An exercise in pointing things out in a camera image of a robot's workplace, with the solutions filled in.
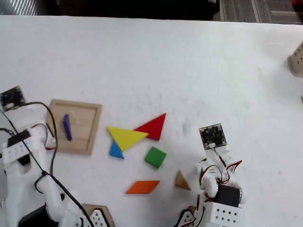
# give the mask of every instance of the red triangle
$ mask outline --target red triangle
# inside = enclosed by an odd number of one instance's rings
[[[136,128],[135,131],[147,132],[147,138],[153,140],[160,140],[164,120],[165,120],[166,113],[162,114],[161,116],[147,122],[146,124]]]

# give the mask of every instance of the small brown triangle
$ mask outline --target small brown triangle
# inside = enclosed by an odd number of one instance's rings
[[[188,183],[185,180],[185,177],[183,176],[183,174],[181,173],[180,170],[177,172],[177,176],[175,179],[175,185],[177,187],[184,188],[186,190],[191,190]]]

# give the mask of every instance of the white table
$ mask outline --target white table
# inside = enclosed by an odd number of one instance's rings
[[[0,91],[21,85],[27,101],[104,105],[92,156],[58,153],[54,173],[84,203],[108,206],[117,227],[171,227],[196,204],[198,128],[219,122],[243,159],[247,226],[300,226],[303,79],[286,59],[302,37],[290,25],[2,16]],[[161,113],[159,142],[143,140],[125,160],[108,155],[106,126],[133,129]],[[167,152],[157,171],[143,160],[152,145]],[[179,168],[192,191],[174,187]],[[151,194],[125,195],[148,179],[161,180]]]

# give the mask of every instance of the wooden frame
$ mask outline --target wooden frame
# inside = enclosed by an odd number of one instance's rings
[[[53,112],[60,152],[91,155],[102,110],[100,104],[89,104],[53,99],[50,104]],[[72,141],[68,141],[62,126],[62,119],[69,114]],[[53,122],[48,114],[46,122],[53,130]]]

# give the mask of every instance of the purple piece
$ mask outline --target purple piece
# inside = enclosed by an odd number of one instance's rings
[[[64,115],[62,123],[63,123],[66,137],[69,141],[71,141],[71,123],[70,123],[70,117],[68,114]]]

